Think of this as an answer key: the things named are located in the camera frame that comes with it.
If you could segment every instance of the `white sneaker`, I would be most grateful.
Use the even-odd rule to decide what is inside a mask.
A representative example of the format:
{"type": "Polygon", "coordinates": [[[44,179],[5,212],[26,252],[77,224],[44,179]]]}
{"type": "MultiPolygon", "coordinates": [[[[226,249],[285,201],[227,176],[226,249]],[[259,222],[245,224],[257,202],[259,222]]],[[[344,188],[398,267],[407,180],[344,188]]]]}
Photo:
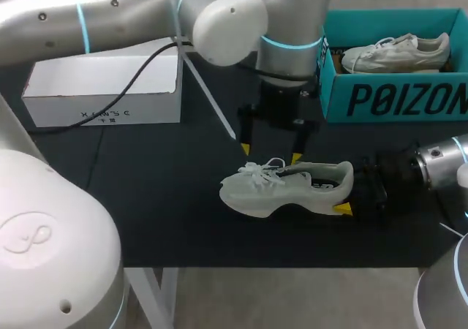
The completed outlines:
{"type": "Polygon", "coordinates": [[[340,215],[333,207],[348,197],[354,181],[349,162],[301,162],[285,167],[284,160],[271,159],[264,165],[247,162],[238,171],[221,182],[219,196],[233,210],[258,218],[290,203],[315,213],[340,215]],[[271,166],[275,160],[282,167],[271,166]]]}
{"type": "Polygon", "coordinates": [[[421,39],[412,34],[386,38],[375,45],[344,52],[341,65],[348,73],[437,72],[450,56],[450,37],[421,39]]]}

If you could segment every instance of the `cable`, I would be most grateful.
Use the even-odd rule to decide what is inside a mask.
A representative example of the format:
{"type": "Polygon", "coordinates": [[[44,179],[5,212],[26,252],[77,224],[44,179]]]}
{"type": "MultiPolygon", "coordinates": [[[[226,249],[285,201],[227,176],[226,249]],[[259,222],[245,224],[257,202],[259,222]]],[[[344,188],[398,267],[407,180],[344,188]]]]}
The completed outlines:
{"type": "MultiPolygon", "coordinates": [[[[190,42],[182,42],[182,45],[191,45],[190,42]]],[[[145,61],[144,64],[139,68],[139,70],[135,73],[133,78],[129,81],[127,86],[124,88],[124,90],[106,107],[104,107],[102,110],[96,112],[93,114],[91,117],[88,117],[86,119],[83,119],[82,121],[79,121],[77,123],[71,124],[69,126],[61,126],[59,128],[52,128],[52,129],[44,129],[44,130],[35,130],[35,131],[29,131],[29,134],[58,134],[58,133],[63,133],[63,132],[68,132],[71,129],[78,128],[79,126],[82,126],[88,122],[93,121],[94,119],[98,118],[100,115],[102,115],[104,112],[109,111],[112,106],[114,106],[117,102],[119,102],[122,97],[125,96],[125,94],[128,92],[128,90],[133,86],[135,81],[140,77],[141,73],[145,70],[145,68],[162,52],[166,51],[167,49],[174,48],[175,46],[178,46],[177,42],[171,42],[170,44],[167,44],[163,46],[162,48],[158,49],[155,53],[153,53],[151,56],[148,57],[148,59],[145,61]]]]}
{"type": "MultiPolygon", "coordinates": [[[[111,107],[113,107],[117,102],[119,102],[128,92],[128,90],[133,86],[133,84],[136,82],[136,80],[138,79],[138,77],[140,77],[141,73],[145,70],[145,68],[162,52],[166,51],[167,49],[170,49],[170,48],[174,48],[176,46],[179,46],[179,45],[184,45],[184,46],[193,46],[191,42],[171,42],[170,44],[167,44],[165,46],[163,46],[162,48],[158,49],[158,51],[156,51],[155,53],[153,53],[151,56],[148,57],[148,59],[145,61],[145,63],[143,63],[143,65],[139,68],[139,70],[135,73],[135,75],[133,76],[133,78],[129,81],[129,83],[127,84],[127,86],[124,88],[124,90],[112,101],[110,102],[109,105],[107,105],[106,107],[104,107],[103,109],[101,109],[100,111],[96,112],[95,114],[93,114],[92,116],[88,117],[88,118],[85,118],[83,119],[82,121],[79,121],[77,123],[74,123],[74,124],[71,124],[69,126],[61,126],[59,128],[52,128],[52,129],[41,129],[41,130],[31,130],[31,131],[28,131],[29,134],[44,134],[44,135],[48,135],[48,134],[60,134],[60,133],[63,133],[63,132],[68,132],[69,130],[71,129],[74,129],[74,128],[78,128],[84,124],[87,124],[88,122],[91,122],[93,121],[94,119],[98,118],[99,116],[101,116],[104,112],[107,112],[109,111],[109,109],[111,109],[111,107]]],[[[270,72],[265,72],[265,71],[262,71],[260,69],[255,69],[255,68],[252,68],[250,66],[247,66],[245,64],[237,64],[237,67],[240,68],[240,69],[245,69],[247,71],[250,71],[250,72],[253,72],[257,75],[263,75],[263,76],[266,76],[266,77],[271,77],[271,78],[276,78],[276,79],[280,79],[280,80],[290,80],[290,81],[310,81],[310,80],[314,80],[315,79],[315,76],[310,76],[310,77],[293,77],[293,76],[289,76],[289,75],[276,75],[274,73],[270,73],[270,72]]]]}
{"type": "Polygon", "coordinates": [[[310,75],[307,77],[296,77],[292,75],[277,75],[275,73],[270,73],[270,72],[262,71],[261,69],[256,69],[254,67],[247,66],[246,64],[236,64],[236,66],[240,69],[253,72],[257,75],[263,75],[265,77],[270,77],[270,78],[275,78],[275,79],[280,79],[280,80],[290,80],[292,82],[309,82],[310,80],[316,79],[314,75],[310,75]]]}

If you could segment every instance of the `metal frame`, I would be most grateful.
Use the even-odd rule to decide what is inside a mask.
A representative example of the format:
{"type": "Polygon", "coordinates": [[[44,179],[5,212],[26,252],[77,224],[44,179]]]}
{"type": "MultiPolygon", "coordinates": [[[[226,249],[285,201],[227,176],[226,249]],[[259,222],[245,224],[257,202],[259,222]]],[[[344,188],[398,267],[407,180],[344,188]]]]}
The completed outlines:
{"type": "Polygon", "coordinates": [[[159,286],[153,268],[125,268],[152,329],[173,329],[178,268],[164,268],[159,286]]]}

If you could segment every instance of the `shoe box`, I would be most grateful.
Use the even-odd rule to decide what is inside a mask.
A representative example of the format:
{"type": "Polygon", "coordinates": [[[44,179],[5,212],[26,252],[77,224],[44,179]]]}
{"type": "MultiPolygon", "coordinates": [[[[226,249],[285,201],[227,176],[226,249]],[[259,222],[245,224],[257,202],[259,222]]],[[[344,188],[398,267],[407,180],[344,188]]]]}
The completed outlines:
{"type": "Polygon", "coordinates": [[[468,17],[460,9],[331,10],[317,53],[323,115],[330,123],[468,120],[468,17]],[[436,73],[343,74],[350,48],[408,33],[450,35],[450,59],[436,73]]]}

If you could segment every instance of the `black mat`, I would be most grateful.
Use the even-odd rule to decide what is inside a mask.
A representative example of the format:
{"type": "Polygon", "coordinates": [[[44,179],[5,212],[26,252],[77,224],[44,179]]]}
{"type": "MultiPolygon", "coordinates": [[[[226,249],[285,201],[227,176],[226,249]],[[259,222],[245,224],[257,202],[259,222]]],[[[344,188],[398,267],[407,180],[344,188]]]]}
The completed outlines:
{"type": "MultiPolygon", "coordinates": [[[[256,101],[258,79],[192,58],[237,131],[236,110],[256,101]]],[[[2,72],[0,91],[31,127],[19,100],[27,71],[2,72]]],[[[61,174],[88,187],[109,210],[125,266],[426,267],[455,242],[438,225],[441,214],[427,194],[416,205],[402,196],[385,226],[314,216],[295,206],[266,220],[229,210],[219,199],[219,182],[246,157],[184,71],[181,124],[83,128],[35,138],[61,174]]],[[[306,117],[321,120],[317,101],[305,99],[303,108],[306,117]]],[[[465,123],[323,124],[303,159],[356,163],[377,150],[405,148],[414,139],[425,144],[465,132],[465,123]]],[[[288,156],[292,144],[291,134],[258,124],[250,159],[288,156]]]]}

